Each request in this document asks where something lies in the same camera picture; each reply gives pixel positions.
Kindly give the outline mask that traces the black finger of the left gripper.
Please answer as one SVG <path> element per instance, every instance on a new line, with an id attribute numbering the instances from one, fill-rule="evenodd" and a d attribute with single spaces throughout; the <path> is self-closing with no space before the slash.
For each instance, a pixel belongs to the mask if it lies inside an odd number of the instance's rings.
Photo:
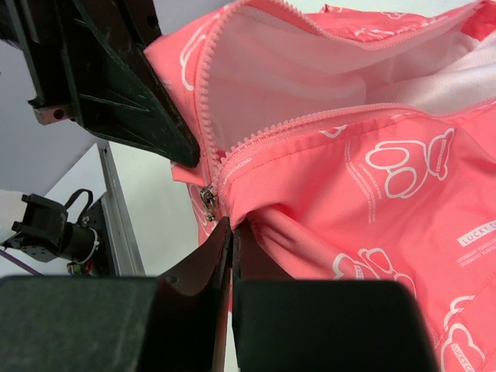
<path id="1" fill-rule="evenodd" d="M 70 119 L 101 139 L 198 164 L 198 142 L 146 58 L 161 34 L 151 1 L 29 1 L 26 26 L 42 123 Z"/>

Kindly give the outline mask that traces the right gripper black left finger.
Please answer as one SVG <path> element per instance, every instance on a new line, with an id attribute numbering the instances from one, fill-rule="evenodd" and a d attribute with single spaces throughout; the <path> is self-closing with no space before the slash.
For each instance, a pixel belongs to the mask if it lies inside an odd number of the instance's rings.
<path id="1" fill-rule="evenodd" d="M 232 237 L 207 240 L 159 277 L 6 277 L 3 371 L 211 371 Z"/>

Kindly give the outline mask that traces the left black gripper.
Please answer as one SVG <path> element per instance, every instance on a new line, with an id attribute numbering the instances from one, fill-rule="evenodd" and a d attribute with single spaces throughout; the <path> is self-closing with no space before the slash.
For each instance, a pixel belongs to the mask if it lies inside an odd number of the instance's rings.
<path id="1" fill-rule="evenodd" d="M 1 0 L 1 41 L 17 50 L 38 50 L 37 1 Z"/>

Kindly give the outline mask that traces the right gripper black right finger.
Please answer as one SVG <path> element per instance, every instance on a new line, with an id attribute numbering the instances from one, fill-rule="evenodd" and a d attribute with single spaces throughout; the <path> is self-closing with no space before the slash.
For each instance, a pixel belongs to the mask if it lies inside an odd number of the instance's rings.
<path id="1" fill-rule="evenodd" d="M 408 289 L 393 281 L 296 280 L 238 226 L 232 328 L 242 371 L 435 371 Z"/>

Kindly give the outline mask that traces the silver zipper slider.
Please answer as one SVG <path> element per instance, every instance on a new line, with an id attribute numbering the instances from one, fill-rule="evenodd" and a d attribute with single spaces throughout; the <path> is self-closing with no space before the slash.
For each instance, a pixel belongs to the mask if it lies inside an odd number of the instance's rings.
<path id="1" fill-rule="evenodd" d="M 214 194 L 212 187 L 203 187 L 200 192 L 200 199 L 205 209 L 205 216 L 209 222 L 218 220 L 218 198 Z"/>

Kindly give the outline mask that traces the pink jacket white lining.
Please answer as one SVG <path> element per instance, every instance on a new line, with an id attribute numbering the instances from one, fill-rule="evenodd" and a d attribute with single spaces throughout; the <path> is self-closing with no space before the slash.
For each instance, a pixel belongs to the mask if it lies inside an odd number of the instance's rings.
<path id="1" fill-rule="evenodd" d="M 248 221 L 293 277 L 404 284 L 441 370 L 495 369 L 493 1 L 431 18 L 236 1 L 145 54 L 200 146 L 171 167 L 200 242 Z"/>

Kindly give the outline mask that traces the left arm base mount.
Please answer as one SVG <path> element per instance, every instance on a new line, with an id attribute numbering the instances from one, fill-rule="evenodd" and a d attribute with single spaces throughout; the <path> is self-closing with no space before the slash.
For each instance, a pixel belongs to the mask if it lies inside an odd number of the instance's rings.
<path id="1" fill-rule="evenodd" d="M 76 222 L 66 224 L 62 257 L 69 260 L 67 272 L 71 276 L 115 276 L 102 203 L 94 201 L 92 191 L 82 188 L 69 197 L 64 207 L 69 210 L 83 194 L 87 195 L 87 201 Z"/>

